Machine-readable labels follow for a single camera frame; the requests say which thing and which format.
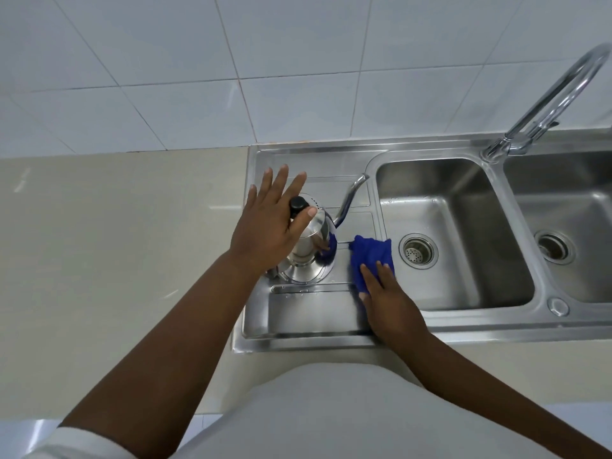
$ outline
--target stainless steel kettle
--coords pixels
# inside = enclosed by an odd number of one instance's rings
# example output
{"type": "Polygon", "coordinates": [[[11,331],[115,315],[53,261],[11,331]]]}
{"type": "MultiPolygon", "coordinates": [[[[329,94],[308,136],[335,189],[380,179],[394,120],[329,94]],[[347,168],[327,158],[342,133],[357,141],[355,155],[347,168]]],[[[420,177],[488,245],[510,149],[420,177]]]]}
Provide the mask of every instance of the stainless steel kettle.
{"type": "Polygon", "coordinates": [[[338,210],[332,219],[324,208],[308,193],[300,193],[289,202],[291,219],[295,219],[303,209],[314,206],[317,214],[312,218],[291,253],[268,276],[279,276],[288,282],[306,285],[321,281],[331,271],[338,249],[336,229],[346,218],[355,193],[370,178],[361,174],[349,187],[338,210]]]}

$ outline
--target double sink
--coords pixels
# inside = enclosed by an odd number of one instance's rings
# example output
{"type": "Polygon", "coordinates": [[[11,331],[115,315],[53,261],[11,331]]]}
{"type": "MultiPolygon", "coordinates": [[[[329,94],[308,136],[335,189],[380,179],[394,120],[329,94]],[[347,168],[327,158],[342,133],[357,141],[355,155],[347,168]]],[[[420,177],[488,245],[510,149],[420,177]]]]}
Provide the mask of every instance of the double sink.
{"type": "Polygon", "coordinates": [[[267,167],[307,171],[332,214],[360,173],[332,272],[314,285],[262,277],[236,323],[239,353],[377,344],[349,267],[356,234],[392,240],[395,273],[448,342],[612,337],[612,136],[550,132],[498,164],[488,136],[249,148],[247,186],[267,167]]]}

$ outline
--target beige countertop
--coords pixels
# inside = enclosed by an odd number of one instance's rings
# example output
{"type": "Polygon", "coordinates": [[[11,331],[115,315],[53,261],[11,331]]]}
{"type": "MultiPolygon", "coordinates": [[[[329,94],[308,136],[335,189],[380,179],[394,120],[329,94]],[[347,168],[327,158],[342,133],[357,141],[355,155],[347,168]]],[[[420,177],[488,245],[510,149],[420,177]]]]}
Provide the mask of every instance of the beige countertop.
{"type": "MultiPolygon", "coordinates": [[[[0,418],[64,416],[164,316],[229,245],[246,160],[245,148],[0,160],[0,418]]],[[[456,348],[537,402],[612,400],[612,341],[456,348]]],[[[385,349],[226,347],[198,412],[322,361],[408,376],[385,349]]]]}

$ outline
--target sink drain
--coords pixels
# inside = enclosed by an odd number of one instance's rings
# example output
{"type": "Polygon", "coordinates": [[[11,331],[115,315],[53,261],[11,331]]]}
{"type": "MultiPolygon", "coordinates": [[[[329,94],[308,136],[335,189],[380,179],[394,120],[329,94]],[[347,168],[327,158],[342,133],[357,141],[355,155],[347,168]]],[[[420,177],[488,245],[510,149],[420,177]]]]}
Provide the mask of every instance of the sink drain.
{"type": "Polygon", "coordinates": [[[559,232],[540,230],[534,237],[540,253],[549,262],[564,265],[569,264],[576,257],[576,250],[572,242],[559,232]]]}
{"type": "Polygon", "coordinates": [[[425,235],[408,234],[400,240],[400,255],[410,267],[429,269],[438,260],[438,247],[425,235]]]}

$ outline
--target blue cloth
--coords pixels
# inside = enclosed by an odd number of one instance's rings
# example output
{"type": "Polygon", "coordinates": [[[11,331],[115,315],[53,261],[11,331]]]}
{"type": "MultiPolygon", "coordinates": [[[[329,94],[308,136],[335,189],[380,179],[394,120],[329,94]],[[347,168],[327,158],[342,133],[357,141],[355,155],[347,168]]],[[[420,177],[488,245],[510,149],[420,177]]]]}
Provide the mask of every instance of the blue cloth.
{"type": "Polygon", "coordinates": [[[356,235],[355,240],[349,244],[351,254],[351,269],[353,270],[353,281],[359,292],[368,293],[368,288],[363,281],[363,275],[359,270],[361,264],[365,264],[374,277],[378,278],[378,270],[376,262],[388,264],[395,275],[393,267],[393,258],[391,257],[391,239],[383,242],[373,238],[363,238],[361,235],[356,235]]]}

